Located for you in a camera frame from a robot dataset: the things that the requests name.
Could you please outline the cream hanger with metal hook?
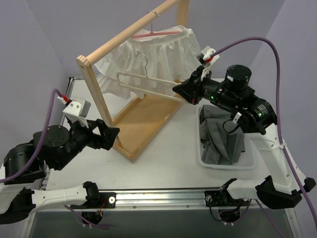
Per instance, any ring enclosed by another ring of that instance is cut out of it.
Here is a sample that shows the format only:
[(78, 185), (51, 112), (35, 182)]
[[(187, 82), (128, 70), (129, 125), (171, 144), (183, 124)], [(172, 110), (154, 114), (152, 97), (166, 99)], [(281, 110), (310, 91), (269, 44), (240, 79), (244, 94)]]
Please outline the cream hanger with metal hook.
[[(173, 95), (166, 94), (167, 91), (168, 92), (171, 91), (174, 86), (177, 86), (180, 83), (175, 82), (175, 81), (169, 81), (169, 80), (163, 80), (163, 79), (149, 77), (148, 71), (147, 71), (148, 59), (140, 51), (137, 52), (136, 57), (138, 57), (139, 54), (141, 54), (146, 60), (146, 64), (144, 66), (145, 75), (139, 75), (139, 74), (127, 73), (127, 72), (118, 72), (116, 74), (116, 80), (119, 82), (119, 85), (124, 87), (124, 88), (128, 88), (130, 91), (142, 92), (144, 95), (154, 95), (154, 96), (159, 96), (159, 97), (162, 97), (165, 99), (177, 101), (177, 102), (180, 102), (183, 104), (186, 103), (184, 99), (178, 97), (175, 93)], [(122, 82), (120, 80), (120, 76), (131, 77), (134, 80), (134, 86)], [(163, 92), (153, 91), (153, 89), (157, 88), (158, 83), (164, 87)]]

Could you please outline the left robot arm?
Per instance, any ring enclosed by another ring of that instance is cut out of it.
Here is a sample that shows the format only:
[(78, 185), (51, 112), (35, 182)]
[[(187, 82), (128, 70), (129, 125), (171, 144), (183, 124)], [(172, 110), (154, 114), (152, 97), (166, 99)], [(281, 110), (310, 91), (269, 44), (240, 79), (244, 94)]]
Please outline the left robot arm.
[(88, 126), (69, 122), (70, 129), (51, 125), (34, 133), (30, 142), (19, 144), (6, 155), (0, 169), (0, 223), (20, 222), (42, 209), (70, 205), (94, 208), (102, 198), (96, 183), (86, 181), (68, 189), (41, 191), (29, 186), (46, 177), (46, 167), (61, 171), (86, 147), (110, 150), (118, 136), (118, 127), (101, 120), (89, 120)]

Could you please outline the grey pleated skirt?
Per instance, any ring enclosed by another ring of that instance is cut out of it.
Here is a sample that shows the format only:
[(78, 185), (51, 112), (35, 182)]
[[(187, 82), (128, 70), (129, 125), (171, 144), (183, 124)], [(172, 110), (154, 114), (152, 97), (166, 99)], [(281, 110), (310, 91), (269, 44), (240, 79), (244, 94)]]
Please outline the grey pleated skirt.
[(231, 166), (245, 152), (244, 133), (230, 113), (212, 105), (203, 105), (199, 114), (199, 138), (204, 148), (201, 160), (207, 165)]

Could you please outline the pink plastic hanger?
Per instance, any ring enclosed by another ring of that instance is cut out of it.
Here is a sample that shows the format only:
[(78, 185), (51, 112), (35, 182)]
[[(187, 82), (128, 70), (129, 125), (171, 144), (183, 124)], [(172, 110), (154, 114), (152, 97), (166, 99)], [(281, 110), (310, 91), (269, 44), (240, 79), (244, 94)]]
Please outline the pink plastic hanger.
[(149, 33), (133, 35), (131, 38), (132, 38), (132, 39), (138, 39), (138, 38), (144, 38), (144, 37), (174, 35), (174, 34), (178, 34), (178, 33), (180, 33), (180, 31), (165, 31), (165, 32), (160, 31), (160, 32), (154, 32), (154, 31), (153, 31), (153, 25), (152, 25), (152, 23), (151, 23), (151, 30), (150, 30)]

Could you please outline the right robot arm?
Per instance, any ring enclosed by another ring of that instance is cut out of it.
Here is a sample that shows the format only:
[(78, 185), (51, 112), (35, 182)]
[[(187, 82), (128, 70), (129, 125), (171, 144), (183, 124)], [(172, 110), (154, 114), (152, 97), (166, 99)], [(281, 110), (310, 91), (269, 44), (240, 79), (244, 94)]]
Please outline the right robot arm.
[(277, 115), (271, 104), (256, 96), (248, 85), (251, 70), (232, 65), (222, 82), (212, 80), (210, 73), (202, 78), (202, 73), (203, 67), (199, 66), (189, 79), (174, 86), (173, 92), (190, 104), (206, 99), (229, 112), (234, 123), (254, 143), (269, 171), (269, 176), (262, 180), (230, 179), (220, 192), (221, 201), (230, 205), (237, 199), (257, 199), (270, 209), (294, 208), (316, 182), (299, 169), (292, 173), (284, 154), (287, 146), (278, 139)]

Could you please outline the white ruffled skirt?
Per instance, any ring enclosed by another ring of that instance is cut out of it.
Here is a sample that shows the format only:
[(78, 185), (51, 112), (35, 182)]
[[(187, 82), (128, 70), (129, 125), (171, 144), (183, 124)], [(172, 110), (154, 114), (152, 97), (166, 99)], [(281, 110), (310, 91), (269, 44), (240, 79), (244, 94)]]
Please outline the white ruffled skirt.
[[(116, 47), (105, 57), (95, 63), (99, 71), (97, 81), (103, 94), (114, 94), (122, 99), (129, 99), (132, 91), (119, 85), (116, 80), (118, 72), (145, 75), (145, 58), (137, 52), (142, 52), (148, 59), (148, 76), (163, 80), (186, 80), (200, 65), (196, 56), (201, 47), (192, 29), (182, 25), (174, 26), (165, 31), (180, 31), (178, 34), (129, 38)], [(131, 77), (120, 76), (120, 80), (134, 86)], [(158, 83), (153, 91), (163, 92), (164, 87)]]

